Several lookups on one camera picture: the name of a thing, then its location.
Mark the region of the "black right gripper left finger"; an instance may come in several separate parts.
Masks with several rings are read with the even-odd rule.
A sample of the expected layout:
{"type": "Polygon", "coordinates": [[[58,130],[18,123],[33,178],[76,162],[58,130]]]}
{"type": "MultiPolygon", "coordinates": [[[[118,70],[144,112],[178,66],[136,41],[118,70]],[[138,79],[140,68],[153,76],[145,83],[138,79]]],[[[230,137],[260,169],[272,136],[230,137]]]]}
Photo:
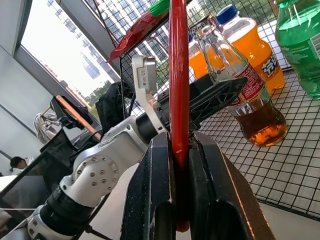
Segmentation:
{"type": "Polygon", "coordinates": [[[155,136],[129,181],[122,240],[176,238],[176,181],[168,132],[155,136]]]}

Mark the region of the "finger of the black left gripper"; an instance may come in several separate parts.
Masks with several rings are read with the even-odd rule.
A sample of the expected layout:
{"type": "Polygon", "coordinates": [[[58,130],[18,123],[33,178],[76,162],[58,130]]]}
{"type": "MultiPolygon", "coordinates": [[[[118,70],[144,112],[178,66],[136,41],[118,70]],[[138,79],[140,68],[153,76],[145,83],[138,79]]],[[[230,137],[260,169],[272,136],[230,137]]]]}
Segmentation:
{"type": "Polygon", "coordinates": [[[241,93],[247,77],[213,83],[202,93],[189,93],[189,129],[200,129],[200,123],[230,105],[241,93]]]}
{"type": "Polygon", "coordinates": [[[189,92],[202,93],[212,86],[213,82],[211,80],[210,75],[207,73],[189,85],[189,92]]]}

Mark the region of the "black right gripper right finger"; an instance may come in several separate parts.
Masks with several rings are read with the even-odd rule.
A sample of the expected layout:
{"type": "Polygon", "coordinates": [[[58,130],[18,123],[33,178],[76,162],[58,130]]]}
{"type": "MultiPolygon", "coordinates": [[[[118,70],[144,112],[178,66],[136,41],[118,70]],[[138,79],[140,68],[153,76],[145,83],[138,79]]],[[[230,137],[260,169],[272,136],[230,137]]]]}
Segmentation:
{"type": "Polygon", "coordinates": [[[193,240],[271,240],[249,183],[208,135],[194,131],[189,149],[193,240]]]}

